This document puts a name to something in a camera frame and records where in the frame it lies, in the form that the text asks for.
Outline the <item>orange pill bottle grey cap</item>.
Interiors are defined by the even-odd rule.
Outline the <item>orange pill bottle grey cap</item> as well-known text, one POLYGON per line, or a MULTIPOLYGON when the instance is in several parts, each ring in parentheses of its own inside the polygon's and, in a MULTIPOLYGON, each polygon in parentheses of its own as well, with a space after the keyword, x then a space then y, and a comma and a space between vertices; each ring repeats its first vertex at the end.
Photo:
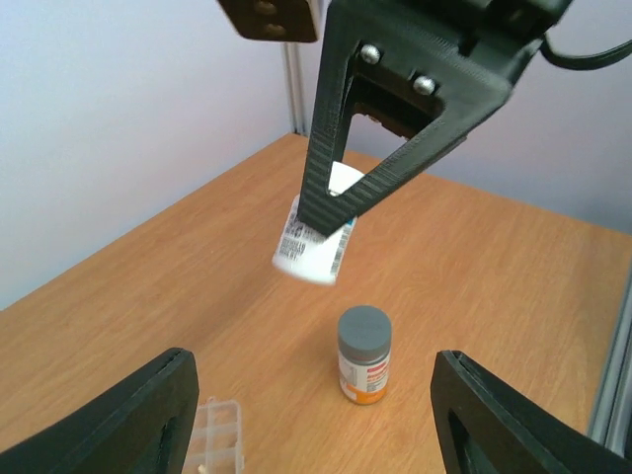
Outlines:
POLYGON ((389 378, 392 325, 370 305, 346 310, 338 322, 339 381, 343 393, 359 405, 384 397, 389 378))

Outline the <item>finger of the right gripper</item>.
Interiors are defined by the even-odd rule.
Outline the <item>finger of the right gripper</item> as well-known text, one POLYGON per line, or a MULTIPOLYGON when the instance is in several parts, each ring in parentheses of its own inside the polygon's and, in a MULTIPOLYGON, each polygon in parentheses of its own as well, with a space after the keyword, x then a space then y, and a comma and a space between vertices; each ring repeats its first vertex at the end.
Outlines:
POLYGON ((429 31, 409 1, 333 1, 327 10, 298 218, 325 236, 453 149, 502 107, 512 84, 429 31), (341 195, 329 193, 351 119, 371 115, 405 143, 341 195))

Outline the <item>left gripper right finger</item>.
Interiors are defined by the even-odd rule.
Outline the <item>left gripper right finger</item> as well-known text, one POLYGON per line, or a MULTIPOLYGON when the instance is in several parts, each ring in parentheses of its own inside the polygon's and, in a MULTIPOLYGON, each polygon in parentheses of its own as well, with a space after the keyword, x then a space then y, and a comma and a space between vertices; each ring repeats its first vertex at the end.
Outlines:
POLYGON ((431 400, 447 473, 631 471, 463 352, 436 354, 431 400))

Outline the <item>small white pill bottle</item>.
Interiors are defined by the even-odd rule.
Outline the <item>small white pill bottle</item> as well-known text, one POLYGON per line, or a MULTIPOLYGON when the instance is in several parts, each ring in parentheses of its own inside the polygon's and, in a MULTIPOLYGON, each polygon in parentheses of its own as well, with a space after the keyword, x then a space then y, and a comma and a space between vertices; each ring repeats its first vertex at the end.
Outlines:
POLYGON ((331 236, 325 237, 297 217, 300 195, 292 201, 283 226, 273 265, 297 279, 321 285, 333 285, 338 277, 357 216, 331 236))

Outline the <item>clear plastic pill organizer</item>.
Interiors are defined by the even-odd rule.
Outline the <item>clear plastic pill organizer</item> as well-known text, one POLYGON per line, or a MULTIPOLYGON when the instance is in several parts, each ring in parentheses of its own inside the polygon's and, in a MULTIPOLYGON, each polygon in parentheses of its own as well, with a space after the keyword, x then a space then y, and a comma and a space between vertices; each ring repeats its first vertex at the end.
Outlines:
POLYGON ((182 472, 241 474, 244 468, 241 406, 211 397, 197 406, 182 472))

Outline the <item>right aluminium corner post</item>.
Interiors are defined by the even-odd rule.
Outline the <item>right aluminium corner post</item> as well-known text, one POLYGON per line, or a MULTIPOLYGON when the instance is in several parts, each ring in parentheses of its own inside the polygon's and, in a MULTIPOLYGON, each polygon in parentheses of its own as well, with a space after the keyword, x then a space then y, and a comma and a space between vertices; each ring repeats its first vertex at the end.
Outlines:
POLYGON ((294 133, 305 136, 307 133, 306 112, 298 45, 293 42, 284 42, 282 53, 292 129, 294 133))

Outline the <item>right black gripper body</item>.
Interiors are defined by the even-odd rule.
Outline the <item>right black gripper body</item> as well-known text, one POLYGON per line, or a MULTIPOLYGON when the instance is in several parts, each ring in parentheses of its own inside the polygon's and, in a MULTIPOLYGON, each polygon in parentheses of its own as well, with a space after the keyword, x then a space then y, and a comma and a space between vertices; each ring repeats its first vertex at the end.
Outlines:
POLYGON ((353 115, 396 135, 462 137, 509 99, 567 1, 360 1, 353 115))

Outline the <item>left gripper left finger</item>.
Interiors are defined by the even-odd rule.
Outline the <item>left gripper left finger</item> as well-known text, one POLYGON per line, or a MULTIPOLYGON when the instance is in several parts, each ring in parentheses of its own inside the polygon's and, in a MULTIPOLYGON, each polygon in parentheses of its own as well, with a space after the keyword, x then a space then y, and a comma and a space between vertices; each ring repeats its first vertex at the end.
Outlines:
POLYGON ((193 353, 171 348, 1 453, 3 473, 180 473, 198 403, 193 353))

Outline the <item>aluminium front frame rail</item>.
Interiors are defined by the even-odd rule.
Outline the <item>aluminium front frame rail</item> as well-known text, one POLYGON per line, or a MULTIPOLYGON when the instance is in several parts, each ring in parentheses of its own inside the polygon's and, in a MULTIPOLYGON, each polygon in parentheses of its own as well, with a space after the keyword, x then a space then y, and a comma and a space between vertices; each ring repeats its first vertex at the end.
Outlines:
POLYGON ((631 459, 631 273, 592 406, 588 437, 631 459))

